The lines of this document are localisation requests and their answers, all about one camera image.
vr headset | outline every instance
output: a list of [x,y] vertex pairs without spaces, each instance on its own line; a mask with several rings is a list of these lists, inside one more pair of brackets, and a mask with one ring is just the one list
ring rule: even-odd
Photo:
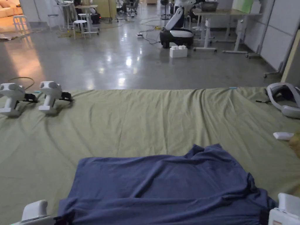
[[[300,89],[289,83],[274,83],[267,87],[266,93],[270,102],[279,109],[283,115],[300,119]],[[277,102],[288,100],[296,103],[298,107],[280,105]]]

blue cloth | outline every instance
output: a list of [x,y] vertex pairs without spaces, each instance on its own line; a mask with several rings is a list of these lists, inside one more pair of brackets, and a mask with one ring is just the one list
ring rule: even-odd
[[220,145],[184,156],[85,158],[59,215],[74,224],[259,224],[277,204]]

wrinkled fabric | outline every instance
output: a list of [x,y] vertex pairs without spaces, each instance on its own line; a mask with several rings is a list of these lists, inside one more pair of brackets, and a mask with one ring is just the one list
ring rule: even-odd
[[55,102],[56,116],[38,110],[43,94],[37,104],[20,102],[18,118],[0,114],[0,224],[41,199],[57,216],[82,158],[181,156],[193,143],[220,143],[272,199],[300,197],[300,159],[273,136],[297,132],[300,120],[255,102],[266,100],[263,89],[72,91],[71,104]]
[[276,207],[220,145],[184,156],[85,158],[59,215],[74,224],[259,224]]

office chair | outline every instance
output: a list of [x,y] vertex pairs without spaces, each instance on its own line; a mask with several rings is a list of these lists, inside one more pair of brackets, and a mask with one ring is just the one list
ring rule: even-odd
[[129,1],[129,3],[130,4],[126,5],[126,7],[130,9],[130,14],[132,14],[132,10],[134,10],[134,13],[137,15],[137,8],[139,6],[140,0]]

desk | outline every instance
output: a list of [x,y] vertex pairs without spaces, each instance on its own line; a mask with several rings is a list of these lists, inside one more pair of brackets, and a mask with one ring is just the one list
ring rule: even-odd
[[87,22],[87,24],[88,24],[88,32],[84,32],[85,34],[89,34],[90,35],[90,37],[91,37],[91,34],[97,34],[97,35],[99,35],[99,33],[97,32],[97,31],[93,31],[93,32],[91,32],[91,25],[90,25],[90,21],[92,21],[92,19],[91,19],[91,13],[89,12],[89,9],[90,8],[96,8],[98,5],[78,5],[78,6],[76,6],[75,8],[77,8],[77,9],[82,9],[82,10],[84,10],[85,12],[85,14],[86,15],[88,15],[87,17],[86,17],[86,22]]
[[61,7],[61,8],[66,7],[66,11],[67,11],[67,27],[65,28],[65,18],[64,18],[64,24],[63,24],[62,29],[69,30],[70,29],[69,19],[70,19],[70,21],[72,21],[71,18],[70,18],[70,11],[73,9],[74,3],[71,2],[71,3],[68,3],[68,4],[60,4],[60,5],[54,5],[54,6],[55,7]]
[[[225,15],[225,16],[229,17],[229,22],[228,22],[228,25],[227,25],[225,40],[223,42],[230,42],[230,41],[228,41],[228,36],[229,36],[229,32],[230,32],[231,16],[240,17],[240,19],[238,21],[241,22],[243,24],[243,26],[240,30],[238,30],[238,36],[237,36],[237,39],[235,41],[234,50],[233,51],[223,51],[223,53],[243,53],[243,54],[248,53],[248,52],[245,52],[245,51],[238,51],[240,39],[241,39],[241,36],[242,36],[242,31],[246,27],[246,23],[244,23],[244,20],[249,16],[258,16],[258,15],[261,15],[261,14],[249,14],[249,13],[244,13],[244,12],[238,11],[236,9],[217,9],[215,12],[202,12],[200,9],[196,8],[196,9],[193,10],[193,12],[196,16],[198,16],[197,26],[199,26],[200,16],[202,16],[201,30],[204,31],[205,26],[207,27],[206,28],[206,34],[205,34],[204,47],[202,47],[202,48],[195,47],[194,51],[196,49],[214,50],[215,52],[217,51],[216,48],[208,48],[211,17],[213,17],[215,15]],[[203,39],[203,38],[204,38],[204,32],[201,32],[201,39]]]

